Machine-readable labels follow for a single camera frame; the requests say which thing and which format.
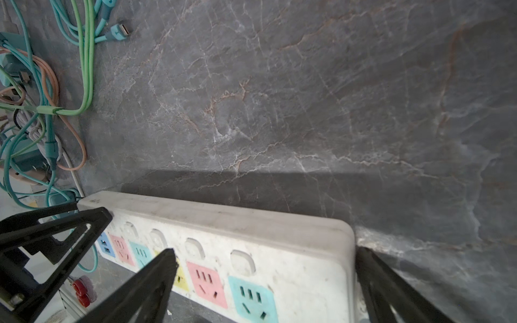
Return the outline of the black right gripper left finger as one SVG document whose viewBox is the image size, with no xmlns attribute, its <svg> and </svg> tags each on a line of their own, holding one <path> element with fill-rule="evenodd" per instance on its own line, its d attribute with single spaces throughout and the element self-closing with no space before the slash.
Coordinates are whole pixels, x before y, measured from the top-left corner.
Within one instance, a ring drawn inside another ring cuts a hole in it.
<svg viewBox="0 0 517 323">
<path fill-rule="evenodd" d="M 172 248 L 163 250 L 80 322 L 162 322 L 178 269 Z"/>
</svg>

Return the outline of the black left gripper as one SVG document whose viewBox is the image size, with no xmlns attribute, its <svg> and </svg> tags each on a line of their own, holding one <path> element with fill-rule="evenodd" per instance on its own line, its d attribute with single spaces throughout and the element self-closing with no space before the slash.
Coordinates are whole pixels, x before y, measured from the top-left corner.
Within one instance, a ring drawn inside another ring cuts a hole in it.
<svg viewBox="0 0 517 323">
<path fill-rule="evenodd" d="M 1 221 L 1 321 L 34 322 L 113 217 L 76 202 L 12 215 Z M 39 283 L 25 268 L 41 253 L 55 269 Z"/>
</svg>

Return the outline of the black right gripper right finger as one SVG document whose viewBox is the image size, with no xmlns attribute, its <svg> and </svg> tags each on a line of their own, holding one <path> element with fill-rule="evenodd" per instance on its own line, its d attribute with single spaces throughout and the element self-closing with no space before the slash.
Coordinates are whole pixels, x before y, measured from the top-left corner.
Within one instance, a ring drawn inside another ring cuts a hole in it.
<svg viewBox="0 0 517 323">
<path fill-rule="evenodd" d="M 369 248 L 355 253 L 355 271 L 371 322 L 451 322 L 452 320 Z"/>
</svg>

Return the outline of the white multicolour power strip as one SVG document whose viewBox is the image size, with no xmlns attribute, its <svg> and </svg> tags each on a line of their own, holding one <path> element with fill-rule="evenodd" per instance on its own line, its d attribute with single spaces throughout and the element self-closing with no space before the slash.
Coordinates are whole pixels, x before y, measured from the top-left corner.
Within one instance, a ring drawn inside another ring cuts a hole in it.
<svg viewBox="0 0 517 323">
<path fill-rule="evenodd" d="M 101 191 L 96 246 L 137 272 L 171 248 L 173 291 L 235 322 L 357 322 L 355 236 L 344 221 Z"/>
</svg>

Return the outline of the teal charger with cable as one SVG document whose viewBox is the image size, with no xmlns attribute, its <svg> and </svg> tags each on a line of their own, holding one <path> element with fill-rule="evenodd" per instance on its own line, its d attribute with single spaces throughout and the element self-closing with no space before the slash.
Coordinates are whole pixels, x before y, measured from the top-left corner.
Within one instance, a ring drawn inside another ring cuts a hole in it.
<svg viewBox="0 0 517 323">
<path fill-rule="evenodd" d="M 51 9 L 62 35 L 79 50 L 83 83 L 80 107 L 68 109 L 59 99 L 61 87 L 52 67 L 33 53 L 28 28 L 16 2 L 19 34 L 7 9 L 1 33 L 1 189 L 20 207 L 36 209 L 36 203 L 24 203 L 28 196 L 39 196 L 45 205 L 77 201 L 84 196 L 76 171 L 88 158 L 85 143 L 69 121 L 86 112 L 94 97 L 94 47 L 108 40 L 125 40 L 122 24 L 103 30 L 110 19 L 115 1 L 85 1 L 84 13 L 72 1 L 69 14 L 64 1 L 51 1 Z M 36 192 L 19 192 L 12 180 L 36 185 Z"/>
</svg>

